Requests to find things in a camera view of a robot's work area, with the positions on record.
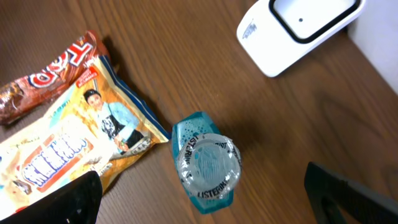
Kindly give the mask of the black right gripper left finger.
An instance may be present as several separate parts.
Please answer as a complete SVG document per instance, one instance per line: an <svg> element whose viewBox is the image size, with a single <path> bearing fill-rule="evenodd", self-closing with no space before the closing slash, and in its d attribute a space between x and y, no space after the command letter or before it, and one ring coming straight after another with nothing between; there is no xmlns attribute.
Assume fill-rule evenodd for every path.
<svg viewBox="0 0 398 224"><path fill-rule="evenodd" d="M95 224L103 195L97 172L89 171L21 211L1 224L82 223Z"/></svg>

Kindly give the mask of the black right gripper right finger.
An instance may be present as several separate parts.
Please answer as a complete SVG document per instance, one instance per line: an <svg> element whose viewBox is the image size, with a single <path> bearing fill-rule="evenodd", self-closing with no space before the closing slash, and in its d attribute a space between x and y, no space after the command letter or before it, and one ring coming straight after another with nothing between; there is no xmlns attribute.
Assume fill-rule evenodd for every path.
<svg viewBox="0 0 398 224"><path fill-rule="evenodd" d="M397 202L309 162L304 187L318 223L346 223L341 210L360 223L397 223Z"/></svg>

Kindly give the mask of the yellow snack bag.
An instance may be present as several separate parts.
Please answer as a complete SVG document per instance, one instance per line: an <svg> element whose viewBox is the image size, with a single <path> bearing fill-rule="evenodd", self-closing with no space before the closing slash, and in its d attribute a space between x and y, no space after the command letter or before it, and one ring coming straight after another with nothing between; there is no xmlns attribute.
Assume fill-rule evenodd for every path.
<svg viewBox="0 0 398 224"><path fill-rule="evenodd" d="M1 218L86 172L104 189L171 135L152 110L97 57L43 117L1 143Z"/></svg>

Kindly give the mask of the red orange snack packet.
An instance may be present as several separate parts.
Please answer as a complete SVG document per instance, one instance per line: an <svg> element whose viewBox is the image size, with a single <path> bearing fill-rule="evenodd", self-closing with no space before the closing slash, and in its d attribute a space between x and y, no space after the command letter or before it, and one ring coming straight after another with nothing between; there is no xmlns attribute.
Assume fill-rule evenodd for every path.
<svg viewBox="0 0 398 224"><path fill-rule="evenodd" d="M93 30L80 36L54 61L1 87L1 124L10 124L46 101L58 98L96 57L108 50Z"/></svg>

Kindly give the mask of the teal mouthwash bottle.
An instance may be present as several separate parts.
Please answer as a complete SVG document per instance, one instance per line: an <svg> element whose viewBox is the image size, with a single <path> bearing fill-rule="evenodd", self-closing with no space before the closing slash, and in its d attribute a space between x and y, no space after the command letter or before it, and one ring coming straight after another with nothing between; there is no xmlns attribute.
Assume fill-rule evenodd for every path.
<svg viewBox="0 0 398 224"><path fill-rule="evenodd" d="M172 154L180 182L200 213L232 204L243 171L241 154L204 111L173 126Z"/></svg>

